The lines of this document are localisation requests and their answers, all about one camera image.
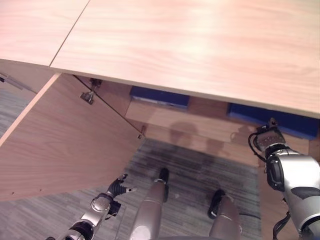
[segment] cabinet door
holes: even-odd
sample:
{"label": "cabinet door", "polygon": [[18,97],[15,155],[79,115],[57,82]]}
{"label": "cabinet door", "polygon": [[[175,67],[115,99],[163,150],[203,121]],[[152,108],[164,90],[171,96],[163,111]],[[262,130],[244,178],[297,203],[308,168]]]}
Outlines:
{"label": "cabinet door", "polygon": [[0,201],[108,186],[139,132],[72,75],[56,73],[0,139]]}

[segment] wooden panel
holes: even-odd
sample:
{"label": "wooden panel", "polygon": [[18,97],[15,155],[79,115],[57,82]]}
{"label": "wooden panel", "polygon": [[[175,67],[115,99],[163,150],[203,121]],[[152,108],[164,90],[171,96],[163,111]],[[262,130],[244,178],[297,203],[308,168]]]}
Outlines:
{"label": "wooden panel", "polygon": [[51,64],[320,118],[319,0],[91,0]]}
{"label": "wooden panel", "polygon": [[[263,240],[273,239],[274,225],[286,216],[288,206],[282,199],[282,193],[273,190],[267,183],[267,175],[264,168],[258,168],[258,180],[260,188],[260,209],[261,209],[261,234]],[[285,227],[278,234],[280,240],[298,240],[299,235],[296,227],[290,219]]]}
{"label": "wooden panel", "polygon": [[[90,77],[77,76],[88,88],[91,88]],[[116,110],[121,116],[125,117],[127,109],[131,103],[131,91],[132,86],[113,82],[112,79],[104,80],[100,88],[96,91],[96,94],[106,101],[114,110]],[[128,121],[140,132],[142,131],[142,122],[130,120]]]}
{"label": "wooden panel", "polygon": [[141,140],[138,131],[70,75],[55,74],[0,139],[0,200],[108,185]]}
{"label": "wooden panel", "polygon": [[[199,135],[224,143],[248,147],[248,136],[257,125],[226,116],[228,104],[215,100],[192,97],[188,111],[173,107],[133,100],[126,117],[147,124]],[[292,149],[303,154],[309,151],[309,141],[284,134]]]}
{"label": "wooden panel", "polygon": [[0,59],[48,66],[89,0],[1,0]]}
{"label": "wooden panel", "polygon": [[48,82],[54,71],[46,66],[14,62],[0,59],[0,73],[9,76],[18,87],[8,82],[0,82],[0,88],[13,94],[32,100]]}
{"label": "wooden panel", "polygon": [[145,136],[150,139],[232,160],[249,166],[259,166],[258,158],[254,156],[248,146],[213,140],[203,136],[159,127],[152,124],[148,125]]}

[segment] wooden shelf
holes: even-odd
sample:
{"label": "wooden shelf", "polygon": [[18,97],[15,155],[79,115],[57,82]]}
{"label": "wooden shelf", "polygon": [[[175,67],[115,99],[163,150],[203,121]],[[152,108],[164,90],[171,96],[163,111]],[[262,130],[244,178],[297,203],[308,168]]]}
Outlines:
{"label": "wooden shelf", "polygon": [[148,125],[145,136],[150,139],[232,160],[241,164],[253,167],[259,166],[258,158],[254,156],[248,146],[222,142],[152,124]]}
{"label": "wooden shelf", "polygon": [[[248,136],[255,132],[257,125],[231,119],[226,116],[227,107],[226,102],[199,97],[190,98],[188,110],[133,100],[125,116],[167,131],[173,130],[224,143],[225,146],[236,144],[248,149]],[[307,139],[288,134],[284,134],[284,137],[293,149],[303,154],[309,152]]]}

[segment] metal hinge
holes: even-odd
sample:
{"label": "metal hinge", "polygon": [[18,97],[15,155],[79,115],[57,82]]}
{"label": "metal hinge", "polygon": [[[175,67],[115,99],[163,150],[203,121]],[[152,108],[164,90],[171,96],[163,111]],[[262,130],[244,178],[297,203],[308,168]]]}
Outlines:
{"label": "metal hinge", "polygon": [[138,135],[138,139],[142,139],[142,137],[145,135],[146,129],[147,129],[146,126],[143,125],[142,128],[141,128],[141,132]]}
{"label": "metal hinge", "polygon": [[94,95],[97,94],[97,90],[100,88],[102,80],[91,78],[89,83],[91,84],[91,91],[83,92],[80,98],[85,100],[88,104],[92,105],[94,103]]}

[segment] cabinet hinge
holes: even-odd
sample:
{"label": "cabinet hinge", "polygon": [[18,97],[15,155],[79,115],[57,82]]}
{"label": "cabinet hinge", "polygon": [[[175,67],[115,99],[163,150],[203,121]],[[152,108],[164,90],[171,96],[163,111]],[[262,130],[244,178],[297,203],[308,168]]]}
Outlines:
{"label": "cabinet hinge", "polygon": [[91,78],[89,83],[91,84],[91,91],[83,92],[80,95],[80,98],[85,100],[88,104],[92,105],[94,103],[94,95],[97,94],[97,90],[100,88],[102,80]]}

